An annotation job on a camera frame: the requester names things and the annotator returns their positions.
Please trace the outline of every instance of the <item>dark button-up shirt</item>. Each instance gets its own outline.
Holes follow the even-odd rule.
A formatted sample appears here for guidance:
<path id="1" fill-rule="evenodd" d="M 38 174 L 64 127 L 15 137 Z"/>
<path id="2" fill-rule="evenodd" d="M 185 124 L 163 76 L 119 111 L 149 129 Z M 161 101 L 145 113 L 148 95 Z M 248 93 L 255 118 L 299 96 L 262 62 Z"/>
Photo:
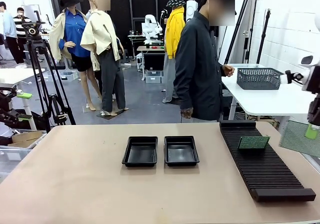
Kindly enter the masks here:
<path id="1" fill-rule="evenodd" d="M 209 21 L 197 11 L 181 33 L 175 61 L 180 108 L 193 107 L 193 118 L 219 120 L 223 69 L 211 41 Z"/>
<path id="2" fill-rule="evenodd" d="M 69 53 L 80 58 L 90 57 L 90 51 L 80 46 L 81 38 L 86 27 L 86 22 L 80 13 L 73 15 L 69 10 L 65 11 L 64 40 L 60 40 L 59 48 L 62 50 L 65 42 L 74 42 L 75 47 L 68 48 Z"/>

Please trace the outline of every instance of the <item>man's hand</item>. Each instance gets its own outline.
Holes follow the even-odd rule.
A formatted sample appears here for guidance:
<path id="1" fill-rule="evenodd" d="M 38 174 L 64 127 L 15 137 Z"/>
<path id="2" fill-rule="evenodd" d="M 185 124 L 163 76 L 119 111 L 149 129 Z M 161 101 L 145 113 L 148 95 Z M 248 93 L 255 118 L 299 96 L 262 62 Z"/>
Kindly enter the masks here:
<path id="1" fill-rule="evenodd" d="M 186 119 L 191 119 L 191 116 L 192 116 L 193 112 L 194 112 L 194 108 L 193 107 L 188 108 L 188 109 L 180 110 L 181 116 L 183 118 L 186 118 Z"/>
<path id="2" fill-rule="evenodd" d="M 73 41 L 67 41 L 64 43 L 64 46 L 66 48 L 74 48 L 76 46 L 76 44 Z"/>
<path id="3" fill-rule="evenodd" d="M 223 69 L 226 77 L 231 77 L 235 72 L 235 68 L 233 66 L 227 65 L 227 64 L 223 65 L 222 69 Z"/>

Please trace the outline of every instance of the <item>cream jacket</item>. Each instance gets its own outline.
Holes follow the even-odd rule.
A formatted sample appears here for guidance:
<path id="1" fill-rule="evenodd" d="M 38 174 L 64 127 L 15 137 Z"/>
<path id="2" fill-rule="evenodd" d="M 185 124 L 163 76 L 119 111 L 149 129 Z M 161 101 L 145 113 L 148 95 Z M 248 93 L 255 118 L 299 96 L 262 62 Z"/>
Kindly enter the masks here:
<path id="1" fill-rule="evenodd" d="M 117 36 L 111 17 L 102 10 L 91 11 L 91 16 L 84 28 L 81 47 L 100 55 L 112 45 L 114 58 L 120 59 Z"/>
<path id="2" fill-rule="evenodd" d="M 76 10 L 76 11 L 83 16 L 84 21 L 87 23 L 86 16 L 81 11 L 79 10 Z M 57 18 L 54 20 L 53 26 L 49 33 L 49 44 L 50 44 L 51 52 L 52 52 L 53 58 L 58 61 L 62 59 L 61 55 L 63 55 L 68 59 L 72 59 L 71 54 L 69 53 L 66 47 L 64 47 L 63 50 L 60 50 L 59 48 L 59 42 L 65 36 L 65 25 L 66 25 L 66 9 L 64 9 L 62 13 L 58 15 Z M 93 53 L 91 53 L 91 61 L 93 65 L 93 70 L 99 71 L 100 65 Z"/>

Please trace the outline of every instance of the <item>black shorts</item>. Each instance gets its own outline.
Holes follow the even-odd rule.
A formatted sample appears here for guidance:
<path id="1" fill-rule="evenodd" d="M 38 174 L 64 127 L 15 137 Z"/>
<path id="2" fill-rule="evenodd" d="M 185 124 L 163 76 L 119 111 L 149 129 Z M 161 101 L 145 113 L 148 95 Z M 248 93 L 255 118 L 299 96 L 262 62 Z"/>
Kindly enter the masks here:
<path id="1" fill-rule="evenodd" d="M 79 57 L 71 53 L 72 61 L 74 62 L 77 70 L 79 72 L 85 72 L 92 67 L 92 62 L 90 56 Z"/>

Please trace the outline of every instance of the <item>beige tabletop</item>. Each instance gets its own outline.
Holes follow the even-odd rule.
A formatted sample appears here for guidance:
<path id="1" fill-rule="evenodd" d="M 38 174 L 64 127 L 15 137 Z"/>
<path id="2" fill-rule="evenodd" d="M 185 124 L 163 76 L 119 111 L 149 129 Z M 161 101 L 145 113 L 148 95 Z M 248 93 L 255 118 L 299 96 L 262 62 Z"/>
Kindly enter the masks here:
<path id="1" fill-rule="evenodd" d="M 162 52 L 165 52 L 165 49 L 163 49 L 163 47 L 164 46 L 160 46 L 160 45 L 150 45 L 150 48 L 147 48 L 145 45 L 141 45 L 136 50 L 138 52 L 146 52 L 146 51 L 155 51 L 155 52 L 162 51 Z"/>
<path id="2" fill-rule="evenodd" d="M 257 128 L 315 201 L 257 203 L 218 123 L 55 127 L 0 184 L 0 224 L 235 224 L 320 220 L 320 175 L 297 152 Z M 158 136 L 155 168 L 121 164 L 130 136 Z M 164 136 L 193 135 L 200 163 L 164 165 Z"/>

